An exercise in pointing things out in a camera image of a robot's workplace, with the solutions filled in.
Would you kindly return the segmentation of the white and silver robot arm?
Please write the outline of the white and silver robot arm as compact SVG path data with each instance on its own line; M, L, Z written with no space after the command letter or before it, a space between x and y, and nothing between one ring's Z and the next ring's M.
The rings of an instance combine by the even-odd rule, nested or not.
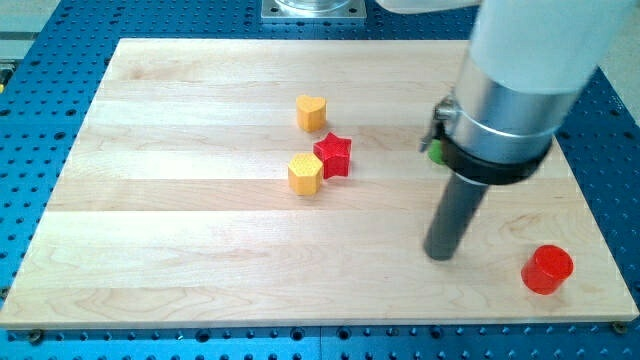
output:
M633 0L482 0L451 92L425 146L439 140L453 185L530 177L631 15Z

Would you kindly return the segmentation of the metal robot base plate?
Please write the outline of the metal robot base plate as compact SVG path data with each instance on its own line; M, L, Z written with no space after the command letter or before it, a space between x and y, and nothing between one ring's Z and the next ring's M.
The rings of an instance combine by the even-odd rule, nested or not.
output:
M264 22L353 20L367 18L364 0L261 0Z

